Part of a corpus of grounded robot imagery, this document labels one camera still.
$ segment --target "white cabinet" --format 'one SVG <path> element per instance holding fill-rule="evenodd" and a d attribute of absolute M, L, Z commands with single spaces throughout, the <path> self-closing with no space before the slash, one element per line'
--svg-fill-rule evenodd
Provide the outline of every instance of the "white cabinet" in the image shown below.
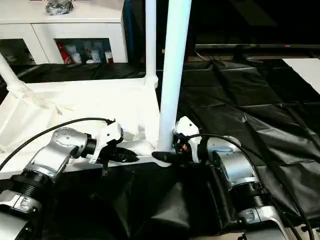
<path fill-rule="evenodd" d="M 103 42 L 108 47 L 99 48 L 100 56 L 111 51 L 115 63 L 128 62 L 124 0 L 72 3 L 74 8 L 70 13 L 50 16 L 46 13 L 45 1 L 1 0 L 0 40 L 22 39 L 36 64 L 63 64 L 57 47 L 63 40 L 66 41 L 62 45 L 72 40 Z"/>
<path fill-rule="evenodd" d="M 6 57 L 4 48 L 7 50 L 8 55 L 16 51 L 22 51 L 23 45 L 26 46 L 36 64 L 48 64 L 47 56 L 29 23 L 20 24 L 0 24 L 0 48 L 2 54 Z"/>
<path fill-rule="evenodd" d="M 63 64 L 57 47 L 61 39 L 108 39 L 115 63 L 128 62 L 123 23 L 39 23 L 32 24 L 51 64 Z"/>

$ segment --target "white frame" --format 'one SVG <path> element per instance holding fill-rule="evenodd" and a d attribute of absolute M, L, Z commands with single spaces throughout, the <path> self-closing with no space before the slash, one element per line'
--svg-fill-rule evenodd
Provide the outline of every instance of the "white frame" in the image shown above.
<path fill-rule="evenodd" d="M 165 48 L 168 53 L 165 55 L 164 68 L 163 68 L 163 83 L 162 83 L 162 93 L 161 93 L 161 112 L 160 112 L 160 122 L 159 122 L 159 138 L 157 149 L 161 151 L 171 151 L 173 129 L 175 127 L 178 99 L 179 99 L 179 89 L 181 82 L 181 75 L 183 70 L 185 46 L 187 41 L 188 33 L 188 23 L 191 10 L 192 0 L 170 0 L 168 8 L 168 20 L 167 20 L 167 37 Z M 156 32 L 157 32 L 157 12 L 156 12 L 157 1 L 148 0 L 146 1 L 145 7 L 145 28 L 146 28 L 146 76 L 144 77 L 144 84 L 148 87 L 158 86 L 158 78 L 156 75 Z M 62 23 L 51 23 L 53 30 L 65 34 L 62 37 L 68 38 L 71 34 L 80 34 L 81 31 L 87 30 L 92 33 L 94 37 L 100 36 L 101 32 L 96 32 L 97 28 L 92 32 L 91 26 L 98 23 L 86 23 L 84 26 L 86 28 L 78 29 L 77 31 L 72 30 L 72 28 L 64 28 L 65 26 L 73 27 L 76 23 L 64 23 L 67 25 L 62 26 Z M 40 38 L 44 40 L 47 39 L 45 36 L 46 24 L 34 24 L 34 29 L 36 32 L 41 33 Z M 3 64 L 0 64 L 0 73 L 4 80 L 7 82 L 8 86 L 17 86 L 21 88 L 22 82 L 13 73 L 12 69 L 2 58 Z M 141 79 L 135 78 L 131 81 L 140 81 Z"/>
<path fill-rule="evenodd" d="M 108 87 L 114 85 L 117 88 L 131 88 L 134 90 L 134 88 L 138 87 L 141 88 L 144 92 L 142 93 L 142 96 L 145 98 L 146 103 L 148 105 L 152 105 L 154 107 L 151 107 L 150 109 L 145 109 L 144 116 L 141 116 L 144 120 L 144 127 L 145 127 L 145 137 L 146 140 L 148 140 L 149 143 L 153 143 L 153 146 L 157 144 L 158 140 L 158 132 L 159 132 L 159 119 L 160 119 L 160 113 L 159 108 L 157 104 L 157 97 L 155 92 L 155 87 L 158 85 L 158 77 L 156 75 L 156 33 L 157 33 L 157 27 L 156 27 L 156 0 L 148 0 L 146 2 L 146 11 L 145 11 L 145 19 L 146 19 L 146 62 L 148 63 L 146 65 L 146 75 L 142 78 L 131 78 L 131 79 L 108 79 L 108 80 L 96 80 L 96 81 L 74 81 L 74 82 L 45 82 L 45 83 L 28 83 L 25 84 L 21 80 L 17 78 L 15 73 L 12 71 L 6 60 L 3 58 L 3 56 L 0 54 L 0 74 L 3 77 L 3 79 L 6 81 L 8 85 L 8 89 L 11 92 L 14 92 L 15 96 L 17 95 L 23 95 L 26 92 L 32 91 L 39 91 L 42 88 L 47 89 L 47 91 L 51 92 L 54 88 L 58 89 L 66 89 L 67 86 L 71 86 L 72 91 L 76 91 L 75 86 L 80 85 L 84 86 L 87 84 L 90 85 L 101 85 L 101 84 L 107 84 Z M 49 25 L 54 26 L 54 28 L 57 28 L 62 23 L 50 23 Z M 73 27 L 73 23 L 64 23 L 64 24 L 70 24 L 70 27 Z M 92 31 L 88 27 L 91 26 L 89 23 L 85 24 L 87 26 L 86 29 L 81 28 L 81 31 Z M 67 38 L 69 36 L 68 30 L 64 28 L 65 34 L 63 38 Z M 96 32 L 95 38 L 101 36 L 101 33 Z M 10 99 L 7 98 L 3 101 L 2 107 L 8 107 L 10 108 Z M 133 164 L 139 164 L 139 163 L 156 163 L 157 160 L 154 159 L 151 155 L 146 156 L 139 156 L 139 161 L 133 163 Z M 84 164 L 83 166 L 76 167 L 77 170 L 92 168 L 92 166 L 89 163 Z"/>
<path fill-rule="evenodd" d="M 0 39 L 22 39 L 36 64 L 49 63 L 31 24 L 0 24 Z"/>
<path fill-rule="evenodd" d="M 36 23 L 32 27 L 51 64 L 64 63 L 55 39 L 109 39 L 113 61 L 128 62 L 123 22 Z"/>

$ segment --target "bottle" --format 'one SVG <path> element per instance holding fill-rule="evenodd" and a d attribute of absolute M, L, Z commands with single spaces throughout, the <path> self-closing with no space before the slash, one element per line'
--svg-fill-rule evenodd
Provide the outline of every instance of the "bottle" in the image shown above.
<path fill-rule="evenodd" d="M 73 62 L 75 64 L 81 64 L 82 63 L 80 53 L 75 52 L 74 54 L 71 55 L 71 57 L 72 57 L 72 60 L 73 60 Z"/>
<path fill-rule="evenodd" d="M 65 50 L 64 46 L 60 43 L 57 44 L 61 57 L 64 61 L 64 64 L 72 64 L 72 60 L 71 57 L 69 56 L 69 54 L 67 53 L 67 51 Z"/>
<path fill-rule="evenodd" d="M 83 47 L 84 47 L 84 52 L 87 58 L 91 58 L 91 41 L 90 40 L 85 40 L 83 41 Z"/>
<path fill-rule="evenodd" d="M 106 51 L 104 53 L 104 55 L 105 55 L 106 62 L 108 64 L 113 64 L 114 63 L 114 58 L 112 57 L 112 52 L 111 51 Z"/>
<path fill-rule="evenodd" d="M 100 55 L 99 55 L 99 50 L 98 50 L 98 49 L 93 48 L 93 49 L 91 50 L 91 57 L 92 57 L 92 60 L 93 60 L 95 63 L 100 63 L 100 62 L 101 62 Z"/>
<path fill-rule="evenodd" d="M 68 52 L 68 54 L 72 55 L 75 54 L 77 52 L 77 48 L 76 45 L 65 45 L 64 46 L 66 51 Z"/>
<path fill-rule="evenodd" d="M 100 57 L 100 61 L 103 62 L 105 55 L 104 55 L 104 49 L 103 49 L 103 42 L 102 40 L 94 40 L 93 41 L 93 46 L 98 49 L 99 51 L 99 57 Z"/>

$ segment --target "cabinet door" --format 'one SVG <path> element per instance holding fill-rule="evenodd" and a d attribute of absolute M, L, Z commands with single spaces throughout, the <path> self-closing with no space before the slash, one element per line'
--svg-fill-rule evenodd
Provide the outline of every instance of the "cabinet door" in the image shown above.
<path fill-rule="evenodd" d="M 31 24 L 0 24 L 0 52 L 11 65 L 48 64 Z"/>
<path fill-rule="evenodd" d="M 90 58 L 88 56 L 88 54 L 91 54 L 90 48 L 99 48 L 98 46 L 91 46 L 92 43 L 99 41 L 102 43 L 96 45 L 105 45 L 108 42 L 115 63 L 128 62 L 126 39 L 122 23 L 38 23 L 32 24 L 32 27 L 51 64 L 64 63 L 57 44 L 76 47 L 76 53 L 82 53 L 81 61 L 85 63 Z M 90 47 L 86 49 L 88 42 L 90 42 Z M 68 51 L 68 47 L 64 46 L 64 48 L 69 55 L 73 54 Z M 108 47 L 98 49 L 101 62 L 103 62 L 102 58 L 104 58 L 105 52 L 107 52 L 106 48 Z"/>

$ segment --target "black cable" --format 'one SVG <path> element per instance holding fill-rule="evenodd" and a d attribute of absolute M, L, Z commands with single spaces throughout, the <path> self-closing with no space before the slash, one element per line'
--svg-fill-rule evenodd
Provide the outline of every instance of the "black cable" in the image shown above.
<path fill-rule="evenodd" d="M 235 141 L 231 140 L 230 138 L 228 137 L 225 137 L 225 136 L 220 136 L 220 135 L 217 135 L 217 134 L 211 134 L 211 133 L 204 133 L 204 134 L 194 134 L 194 135 L 190 135 L 190 136 L 187 136 L 187 139 L 192 139 L 192 138 L 196 138 L 196 137 L 214 137 L 214 138 L 218 138 L 218 139 L 222 139 L 222 140 L 225 140 L 233 145 L 235 145 L 241 152 L 243 152 L 243 154 L 246 156 L 246 158 L 248 159 L 248 161 L 251 163 L 251 165 L 253 166 L 256 174 L 258 175 L 258 178 L 259 179 L 262 179 L 261 178 L 261 175 L 259 173 L 259 171 L 256 169 L 256 166 L 254 165 L 254 163 L 252 162 L 252 160 L 250 159 L 250 157 L 248 156 L 248 154 L 245 152 L 245 149 L 243 147 L 241 147 L 238 143 L 236 143 Z M 315 235 L 314 235 L 314 232 L 312 230 L 312 227 L 311 227 L 311 224 L 304 212 L 304 210 L 302 209 L 301 205 L 299 204 L 297 198 L 295 197 L 295 195 L 291 192 L 291 190 L 289 189 L 289 187 L 285 187 L 286 184 L 284 183 L 284 181 L 279 178 L 276 174 L 275 174 L 275 170 L 268 166 L 270 168 L 270 170 L 273 172 L 274 176 L 276 176 L 276 178 L 278 179 L 278 181 L 282 184 L 283 188 L 287 191 L 288 195 L 291 197 L 295 207 L 297 208 L 298 212 L 300 213 L 302 219 L 304 220 L 304 224 L 308 230 L 308 233 L 309 233 L 309 238 L 310 240 L 315 240 Z"/>
<path fill-rule="evenodd" d="M 38 133 L 37 135 L 31 137 L 29 140 L 27 140 L 26 142 L 24 142 L 23 144 L 21 144 L 16 150 L 14 150 L 1 164 L 0 164 L 0 171 L 4 168 L 4 166 L 9 162 L 9 160 L 16 155 L 21 149 L 23 149 L 25 146 L 27 146 L 29 143 L 31 143 L 32 141 L 34 141 L 35 139 L 39 138 L 40 136 L 47 134 L 55 129 L 61 128 L 63 126 L 69 125 L 69 124 L 73 124 L 73 123 L 77 123 L 77 122 L 83 122 L 83 121 L 104 121 L 106 122 L 108 125 L 111 124 L 113 121 L 106 119 L 106 118 L 101 118 L 101 117 L 85 117 L 85 118 L 79 118 L 79 119 L 75 119 L 75 120 L 71 120 L 71 121 L 67 121 L 64 123 L 61 123 L 59 125 L 53 126 L 47 130 L 44 130 L 40 133 Z"/>
<path fill-rule="evenodd" d="M 291 221 L 287 218 L 286 214 L 281 210 L 281 208 L 278 206 L 278 204 L 272 199 L 272 202 L 274 204 L 274 207 L 277 209 L 277 211 L 281 214 L 282 218 L 288 223 L 289 228 L 291 229 L 291 231 L 293 232 L 295 238 L 297 240 L 302 240 L 299 232 L 297 231 L 297 229 L 293 226 L 293 224 L 291 223 Z"/>

